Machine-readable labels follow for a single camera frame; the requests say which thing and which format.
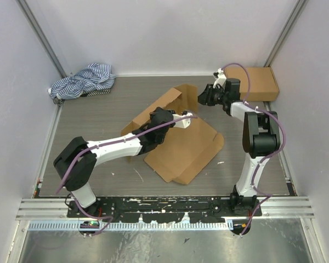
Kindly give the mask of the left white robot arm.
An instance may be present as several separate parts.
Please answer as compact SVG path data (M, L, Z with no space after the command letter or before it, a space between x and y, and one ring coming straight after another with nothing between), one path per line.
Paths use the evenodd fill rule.
M53 162L63 187L78 201L80 211L86 217L96 216L99 203L89 184L93 169L107 161L121 157L138 156L154 150L164 142L173 124L149 133L143 132L174 120L175 111L157 107L150 113L150 120L123 138L104 141L85 141L81 136L73 138Z

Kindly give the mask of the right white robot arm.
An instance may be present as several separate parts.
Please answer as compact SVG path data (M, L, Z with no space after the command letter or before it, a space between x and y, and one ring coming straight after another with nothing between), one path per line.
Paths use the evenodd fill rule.
M243 122L245 162L229 197L231 212L243 216L257 206L258 184L263 169L281 145L277 113L263 112L240 100L240 80L236 78L207 84L197 101L205 106L220 105L227 115Z

